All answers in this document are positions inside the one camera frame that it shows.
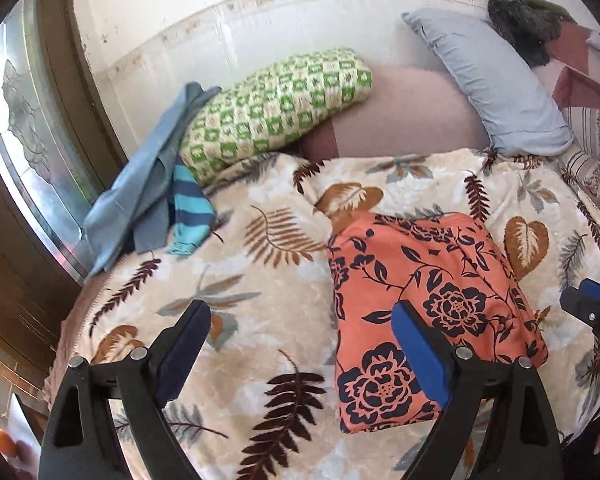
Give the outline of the wooden stained-glass door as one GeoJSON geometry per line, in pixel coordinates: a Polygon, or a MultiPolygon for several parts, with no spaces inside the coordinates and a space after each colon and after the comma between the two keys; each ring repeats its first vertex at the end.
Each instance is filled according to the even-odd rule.
{"type": "Polygon", "coordinates": [[[92,267],[85,217],[124,163],[74,0],[19,0],[0,24],[0,345],[38,370],[92,267]]]}

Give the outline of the teal striped garment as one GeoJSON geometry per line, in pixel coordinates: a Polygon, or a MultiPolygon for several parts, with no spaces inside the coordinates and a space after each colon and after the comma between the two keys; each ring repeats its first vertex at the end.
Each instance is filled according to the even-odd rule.
{"type": "Polygon", "coordinates": [[[193,255],[210,235],[215,211],[179,157],[173,168],[171,191],[174,223],[169,252],[178,256],[193,255]]]}

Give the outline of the orange floral garment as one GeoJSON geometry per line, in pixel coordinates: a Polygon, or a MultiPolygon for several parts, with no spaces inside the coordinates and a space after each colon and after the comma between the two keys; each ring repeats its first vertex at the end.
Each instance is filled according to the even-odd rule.
{"type": "Polygon", "coordinates": [[[514,271],[484,224],[466,214],[408,220],[359,212],[327,243],[338,322],[335,385],[347,434],[424,422],[440,405],[393,335],[408,301],[453,346],[485,361],[548,358],[514,271]]]}

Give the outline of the striped beige pillow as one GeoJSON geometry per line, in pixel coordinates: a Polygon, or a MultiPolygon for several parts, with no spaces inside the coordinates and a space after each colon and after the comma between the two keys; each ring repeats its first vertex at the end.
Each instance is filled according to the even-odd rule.
{"type": "Polygon", "coordinates": [[[600,110],[567,107],[562,114],[573,142],[558,160],[600,206],[600,110]]]}

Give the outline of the green checkered pillow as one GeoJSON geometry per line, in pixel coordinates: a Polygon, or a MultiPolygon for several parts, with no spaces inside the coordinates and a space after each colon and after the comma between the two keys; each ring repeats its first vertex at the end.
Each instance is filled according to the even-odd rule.
{"type": "Polygon", "coordinates": [[[349,48],[290,56],[204,104],[185,130],[181,159],[205,186],[238,160],[296,142],[372,89],[370,66],[349,48]]]}

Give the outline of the blue-grey cloth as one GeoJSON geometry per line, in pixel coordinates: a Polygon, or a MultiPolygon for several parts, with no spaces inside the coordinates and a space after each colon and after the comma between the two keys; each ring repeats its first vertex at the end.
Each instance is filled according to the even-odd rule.
{"type": "Polygon", "coordinates": [[[99,195],[84,221],[93,264],[90,274],[108,272],[128,240],[137,252],[163,247],[170,229],[169,188],[186,127],[218,93],[190,82],[162,113],[140,149],[111,188],[99,195]]]}

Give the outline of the maroon pink quilt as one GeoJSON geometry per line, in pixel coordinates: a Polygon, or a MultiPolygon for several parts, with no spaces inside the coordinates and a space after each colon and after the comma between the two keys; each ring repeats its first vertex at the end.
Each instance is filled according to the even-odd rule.
{"type": "Polygon", "coordinates": [[[600,110],[600,56],[586,43],[593,35],[592,29],[562,23],[560,37],[547,45],[550,62],[532,70],[559,108],[600,110]]]}

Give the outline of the pink bolster cushion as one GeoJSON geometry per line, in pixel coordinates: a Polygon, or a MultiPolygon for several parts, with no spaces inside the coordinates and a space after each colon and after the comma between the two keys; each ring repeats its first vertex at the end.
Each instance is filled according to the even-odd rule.
{"type": "Polygon", "coordinates": [[[315,162],[483,150],[489,144],[477,112],[449,74],[384,66],[373,71],[370,97],[302,136],[299,151],[315,162]]]}

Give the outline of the grey-blue pillow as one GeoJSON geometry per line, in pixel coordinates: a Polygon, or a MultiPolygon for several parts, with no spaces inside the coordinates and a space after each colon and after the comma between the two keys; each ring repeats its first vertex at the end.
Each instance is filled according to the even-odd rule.
{"type": "Polygon", "coordinates": [[[405,12],[402,20],[448,70],[495,151],[504,157],[553,157],[573,144],[555,100],[485,20],[436,8],[405,12]]]}

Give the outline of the dark furry cushion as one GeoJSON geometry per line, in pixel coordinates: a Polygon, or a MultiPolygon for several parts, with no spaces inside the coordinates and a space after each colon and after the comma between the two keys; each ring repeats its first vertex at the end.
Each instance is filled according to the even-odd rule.
{"type": "Polygon", "coordinates": [[[546,0],[489,0],[486,12],[492,28],[531,68],[550,62],[546,45],[562,34],[562,24],[574,23],[562,6],[546,0]]]}

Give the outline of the floral leaf-print blanket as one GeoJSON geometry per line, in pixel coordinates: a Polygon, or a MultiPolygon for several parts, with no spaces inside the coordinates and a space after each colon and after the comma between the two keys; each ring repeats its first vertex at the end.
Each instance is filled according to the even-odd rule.
{"type": "Polygon", "coordinates": [[[334,214],[360,206],[410,219],[484,212],[496,244],[515,249],[548,344],[540,374],[559,432],[575,436],[600,416],[593,335],[558,304],[565,284],[600,282],[600,210],[556,162],[458,150],[312,166],[271,153],[223,171],[207,195],[220,224],[196,252],[125,255],[87,283],[62,326],[47,402],[72,356],[123,358],[204,300],[212,332],[166,418],[204,478],[234,478],[265,414],[266,381],[294,368],[334,376],[325,245],[334,214]]]}

